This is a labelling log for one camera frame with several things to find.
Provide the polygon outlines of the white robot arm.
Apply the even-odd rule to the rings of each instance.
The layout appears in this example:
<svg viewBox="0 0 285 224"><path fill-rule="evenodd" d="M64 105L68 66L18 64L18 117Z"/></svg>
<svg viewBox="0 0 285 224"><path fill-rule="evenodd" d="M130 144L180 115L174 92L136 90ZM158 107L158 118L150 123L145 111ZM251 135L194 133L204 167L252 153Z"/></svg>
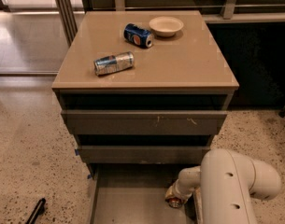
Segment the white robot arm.
<svg viewBox="0 0 285 224"><path fill-rule="evenodd" d="M270 164L216 148L199 166L178 173L165 200L180 208L194 197L201 224L257 224L251 200L271 200L281 187L278 171Z"/></svg>

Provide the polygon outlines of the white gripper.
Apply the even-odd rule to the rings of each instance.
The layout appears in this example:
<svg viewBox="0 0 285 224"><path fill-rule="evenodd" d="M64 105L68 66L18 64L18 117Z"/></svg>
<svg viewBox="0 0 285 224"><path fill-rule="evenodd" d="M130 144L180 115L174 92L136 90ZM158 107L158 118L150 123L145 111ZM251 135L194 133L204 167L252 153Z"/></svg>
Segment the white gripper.
<svg viewBox="0 0 285 224"><path fill-rule="evenodd" d="M201 169L199 166L184 168L178 173L178 179L169 187L165 194L165 200L168 203L178 203L179 199L187 202L200 186Z"/></svg>

